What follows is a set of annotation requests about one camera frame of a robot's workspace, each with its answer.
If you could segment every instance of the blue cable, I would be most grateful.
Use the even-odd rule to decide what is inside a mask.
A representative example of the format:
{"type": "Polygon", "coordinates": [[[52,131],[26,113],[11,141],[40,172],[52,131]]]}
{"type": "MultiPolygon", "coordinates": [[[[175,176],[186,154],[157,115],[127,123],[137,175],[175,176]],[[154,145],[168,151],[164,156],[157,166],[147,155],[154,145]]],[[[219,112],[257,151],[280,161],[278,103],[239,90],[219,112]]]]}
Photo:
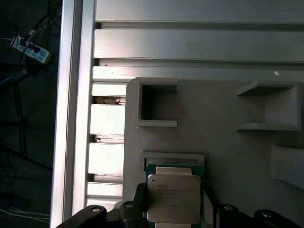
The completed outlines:
{"type": "MultiPolygon", "coordinates": [[[[46,75],[49,75],[51,73],[54,73],[56,72],[58,69],[53,69],[53,70],[50,70],[48,72],[46,72],[45,74],[41,74],[41,75],[37,75],[37,76],[46,76],[46,75]]],[[[9,80],[12,80],[12,79],[17,79],[17,78],[22,78],[22,77],[30,77],[30,76],[34,76],[34,75],[26,75],[26,76],[14,76],[14,77],[8,77],[6,79],[4,79],[3,81],[0,82],[0,85],[6,81],[9,81],[9,80]]]]}

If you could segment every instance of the debris in slot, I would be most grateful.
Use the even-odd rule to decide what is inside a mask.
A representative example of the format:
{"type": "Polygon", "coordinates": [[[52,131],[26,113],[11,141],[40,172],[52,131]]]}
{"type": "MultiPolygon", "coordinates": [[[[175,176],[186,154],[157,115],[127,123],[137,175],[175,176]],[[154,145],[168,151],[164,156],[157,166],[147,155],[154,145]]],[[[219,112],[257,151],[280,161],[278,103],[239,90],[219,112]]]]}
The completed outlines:
{"type": "Polygon", "coordinates": [[[120,134],[96,134],[94,135],[95,143],[123,144],[124,135],[120,134]]]}
{"type": "Polygon", "coordinates": [[[125,97],[96,96],[94,101],[99,105],[125,105],[125,97]]]}
{"type": "Polygon", "coordinates": [[[109,183],[109,184],[123,183],[123,177],[120,175],[89,174],[88,179],[90,182],[95,182],[95,183],[109,183]]]}

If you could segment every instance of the black cable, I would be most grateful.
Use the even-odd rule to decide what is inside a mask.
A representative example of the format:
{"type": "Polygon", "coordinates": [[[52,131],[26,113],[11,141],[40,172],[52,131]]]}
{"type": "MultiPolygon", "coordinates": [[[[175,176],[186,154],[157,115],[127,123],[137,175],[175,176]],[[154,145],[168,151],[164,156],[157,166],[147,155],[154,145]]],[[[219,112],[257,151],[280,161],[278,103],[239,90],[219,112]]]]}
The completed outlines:
{"type": "MultiPolygon", "coordinates": [[[[33,27],[33,31],[37,31],[38,28],[43,25],[45,19],[50,18],[49,20],[52,21],[53,16],[56,14],[57,10],[59,10],[62,7],[62,0],[54,0],[54,1],[48,1],[48,8],[47,8],[47,14],[44,15],[33,27]]],[[[30,37],[30,34],[27,34],[25,36],[25,41],[28,40],[30,37]]]]}
{"type": "Polygon", "coordinates": [[[53,22],[58,18],[57,11],[58,11],[58,9],[61,8],[62,1],[59,1],[59,0],[53,1],[53,5],[54,5],[53,7],[52,7],[52,5],[49,6],[49,20],[48,20],[48,23],[46,26],[46,47],[47,47],[47,49],[49,46],[49,39],[52,34],[51,30],[54,26],[53,22]]]}
{"type": "Polygon", "coordinates": [[[59,17],[60,17],[60,16],[56,16],[56,18],[54,18],[53,20],[49,19],[50,25],[47,26],[46,28],[44,28],[44,26],[41,24],[42,30],[43,30],[46,34],[48,34],[49,36],[54,36],[54,37],[56,37],[56,36],[59,36],[59,35],[60,35],[60,32],[58,32],[58,33],[51,33],[51,30],[52,30],[52,27],[53,27],[53,26],[56,26],[59,30],[61,29],[61,27],[60,27],[60,26],[57,24],[57,22],[56,22],[56,20],[57,20],[59,17]]]}
{"type": "Polygon", "coordinates": [[[21,54],[21,56],[20,56],[20,59],[19,59],[19,62],[18,62],[18,65],[17,65],[17,69],[16,69],[16,73],[15,73],[14,77],[17,76],[17,74],[18,74],[18,71],[19,71],[19,68],[20,68],[20,66],[21,66],[22,58],[23,58],[23,56],[24,56],[25,51],[26,51],[27,49],[29,49],[30,47],[31,47],[31,46],[27,46],[27,47],[24,48],[24,50],[23,50],[23,52],[22,52],[22,54],[21,54]]]}
{"type": "Polygon", "coordinates": [[[12,27],[13,27],[14,30],[15,30],[15,37],[14,37],[14,39],[13,39],[12,44],[15,43],[16,39],[17,39],[17,43],[18,43],[18,32],[19,32],[18,26],[16,26],[11,20],[8,20],[8,19],[6,19],[6,18],[4,18],[4,17],[2,17],[2,16],[0,16],[0,19],[4,20],[4,21],[6,21],[6,22],[8,22],[9,24],[12,25],[12,27]]]}
{"type": "MultiPolygon", "coordinates": [[[[19,84],[14,85],[14,97],[15,97],[15,106],[16,106],[17,117],[19,117],[21,119],[21,121],[23,121],[19,84]]],[[[21,154],[26,157],[27,156],[27,146],[26,146],[24,128],[19,129],[19,144],[20,144],[21,154]]]]}
{"type": "Polygon", "coordinates": [[[11,187],[15,183],[15,171],[14,171],[15,157],[9,153],[0,150],[0,174],[3,175],[3,185],[11,187]]]}

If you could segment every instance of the metal frame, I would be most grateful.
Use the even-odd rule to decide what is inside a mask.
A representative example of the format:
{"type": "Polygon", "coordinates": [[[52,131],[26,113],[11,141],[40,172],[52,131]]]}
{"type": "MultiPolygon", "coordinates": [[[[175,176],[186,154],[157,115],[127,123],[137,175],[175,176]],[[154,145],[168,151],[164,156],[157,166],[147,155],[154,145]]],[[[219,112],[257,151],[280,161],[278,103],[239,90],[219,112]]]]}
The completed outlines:
{"type": "Polygon", "coordinates": [[[203,23],[303,23],[304,3],[301,1],[239,0],[99,0],[97,21],[107,22],[203,22],[203,23]],[[274,12],[282,12],[278,17],[274,12]]]}
{"type": "Polygon", "coordinates": [[[91,134],[124,134],[125,106],[93,104],[91,111],[91,134]]]}
{"type": "Polygon", "coordinates": [[[87,174],[89,127],[92,94],[92,53],[95,29],[95,0],[83,4],[80,45],[79,83],[77,99],[77,121],[75,134],[75,165],[72,214],[76,214],[87,203],[87,174]]]}
{"type": "Polygon", "coordinates": [[[89,150],[88,173],[123,176],[124,145],[90,143],[89,150]]]}
{"type": "Polygon", "coordinates": [[[72,215],[75,112],[82,0],[64,0],[57,89],[50,227],[72,215]]]}

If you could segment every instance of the screw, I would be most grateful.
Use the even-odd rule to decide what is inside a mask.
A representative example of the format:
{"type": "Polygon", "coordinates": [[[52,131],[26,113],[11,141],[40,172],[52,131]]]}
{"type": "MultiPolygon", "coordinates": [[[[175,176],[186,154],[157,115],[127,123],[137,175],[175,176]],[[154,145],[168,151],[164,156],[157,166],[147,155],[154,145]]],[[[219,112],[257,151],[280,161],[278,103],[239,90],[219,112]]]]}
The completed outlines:
{"type": "Polygon", "coordinates": [[[231,205],[225,205],[224,208],[226,210],[233,210],[233,206],[231,206],[231,205]]]}
{"type": "Polygon", "coordinates": [[[267,212],[267,211],[262,211],[261,212],[261,215],[263,215],[264,217],[271,217],[272,215],[269,213],[269,212],[267,212]]]}
{"type": "Polygon", "coordinates": [[[100,211],[100,208],[93,208],[92,211],[93,211],[93,212],[99,212],[99,211],[100,211]]]}

